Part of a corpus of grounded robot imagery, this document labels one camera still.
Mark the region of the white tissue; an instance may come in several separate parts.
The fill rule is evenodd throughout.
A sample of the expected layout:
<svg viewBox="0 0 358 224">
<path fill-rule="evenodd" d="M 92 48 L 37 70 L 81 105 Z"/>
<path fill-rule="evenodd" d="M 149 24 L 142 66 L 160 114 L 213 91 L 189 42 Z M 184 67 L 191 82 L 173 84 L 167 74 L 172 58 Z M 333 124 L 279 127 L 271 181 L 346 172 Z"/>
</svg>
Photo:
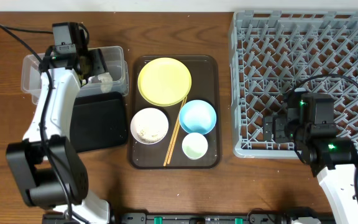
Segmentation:
<svg viewBox="0 0 358 224">
<path fill-rule="evenodd" d="M 101 82 L 100 89 L 102 93 L 109 93 L 113 86 L 112 76 L 108 72 L 106 72 L 98 75 L 98 80 Z"/>
</svg>

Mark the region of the small white cup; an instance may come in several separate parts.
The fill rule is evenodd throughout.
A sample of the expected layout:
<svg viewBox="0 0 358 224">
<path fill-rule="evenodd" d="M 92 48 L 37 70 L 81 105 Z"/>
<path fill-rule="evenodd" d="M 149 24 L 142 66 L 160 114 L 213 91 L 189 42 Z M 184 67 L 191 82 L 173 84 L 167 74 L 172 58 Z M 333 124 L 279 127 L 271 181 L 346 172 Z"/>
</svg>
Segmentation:
<svg viewBox="0 0 358 224">
<path fill-rule="evenodd" d="M 198 160 L 207 153 L 208 141 L 200 133 L 190 133 L 184 137 L 181 147 L 187 158 Z"/>
</svg>

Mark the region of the white bowl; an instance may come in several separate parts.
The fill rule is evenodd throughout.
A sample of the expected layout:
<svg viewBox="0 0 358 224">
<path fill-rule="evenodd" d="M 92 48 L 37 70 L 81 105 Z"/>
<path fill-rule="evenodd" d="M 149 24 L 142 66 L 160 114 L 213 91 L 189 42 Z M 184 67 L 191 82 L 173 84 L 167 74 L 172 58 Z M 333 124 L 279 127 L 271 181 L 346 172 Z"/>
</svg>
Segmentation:
<svg viewBox="0 0 358 224">
<path fill-rule="evenodd" d="M 144 108 L 132 118 L 131 134 L 141 144 L 155 144 L 167 134 L 169 122 L 167 116 L 157 108 Z"/>
</svg>

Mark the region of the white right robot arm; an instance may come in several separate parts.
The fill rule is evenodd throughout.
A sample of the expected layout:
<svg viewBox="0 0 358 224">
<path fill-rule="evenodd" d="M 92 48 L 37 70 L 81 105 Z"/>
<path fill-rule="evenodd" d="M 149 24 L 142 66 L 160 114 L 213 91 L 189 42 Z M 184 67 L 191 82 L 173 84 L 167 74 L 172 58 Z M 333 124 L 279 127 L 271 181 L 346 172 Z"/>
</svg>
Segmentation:
<svg viewBox="0 0 358 224">
<path fill-rule="evenodd" d="M 263 139 L 292 143 L 323 189 L 336 223 L 358 223 L 358 152 L 352 140 L 337 136 L 334 99 L 300 88 L 286 93 L 284 114 L 263 118 Z"/>
</svg>

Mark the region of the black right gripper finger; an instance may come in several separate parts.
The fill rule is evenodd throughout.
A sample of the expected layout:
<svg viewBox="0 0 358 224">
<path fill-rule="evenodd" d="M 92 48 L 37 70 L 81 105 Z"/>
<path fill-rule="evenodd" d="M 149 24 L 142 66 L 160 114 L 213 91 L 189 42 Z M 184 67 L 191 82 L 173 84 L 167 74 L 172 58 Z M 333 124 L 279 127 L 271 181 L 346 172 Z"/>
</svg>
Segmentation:
<svg viewBox="0 0 358 224">
<path fill-rule="evenodd" d="M 285 132 L 287 125 L 287 117 L 285 115 L 278 115 L 274 121 L 274 141 L 275 142 L 288 142 L 288 137 Z"/>
<path fill-rule="evenodd" d="M 273 141 L 273 116 L 265 116 L 262 119 L 263 122 L 263 140 Z"/>
</svg>

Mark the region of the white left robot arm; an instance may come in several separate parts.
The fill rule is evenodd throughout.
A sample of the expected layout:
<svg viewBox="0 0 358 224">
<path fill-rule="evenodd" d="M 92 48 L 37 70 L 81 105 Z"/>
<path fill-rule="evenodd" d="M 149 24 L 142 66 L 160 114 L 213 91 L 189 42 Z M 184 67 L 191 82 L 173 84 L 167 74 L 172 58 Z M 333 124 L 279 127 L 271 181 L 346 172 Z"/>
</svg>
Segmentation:
<svg viewBox="0 0 358 224">
<path fill-rule="evenodd" d="M 81 80 L 69 55 L 27 55 L 23 72 L 40 73 L 40 95 L 21 142 L 6 159 L 24 203 L 62 213 L 66 223 L 109 223 L 110 205 L 89 190 L 86 167 L 70 142 L 73 107 Z"/>
</svg>

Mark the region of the pile of rice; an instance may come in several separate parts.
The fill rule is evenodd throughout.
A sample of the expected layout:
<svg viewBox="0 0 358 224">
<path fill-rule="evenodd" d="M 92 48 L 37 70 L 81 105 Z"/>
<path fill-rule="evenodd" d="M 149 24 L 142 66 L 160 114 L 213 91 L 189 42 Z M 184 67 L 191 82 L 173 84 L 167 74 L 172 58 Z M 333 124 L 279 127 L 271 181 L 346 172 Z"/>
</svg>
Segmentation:
<svg viewBox="0 0 358 224">
<path fill-rule="evenodd" d="M 136 125 L 136 133 L 142 142 L 152 144 L 161 140 L 165 131 L 160 126 L 154 126 L 151 123 L 139 123 Z"/>
</svg>

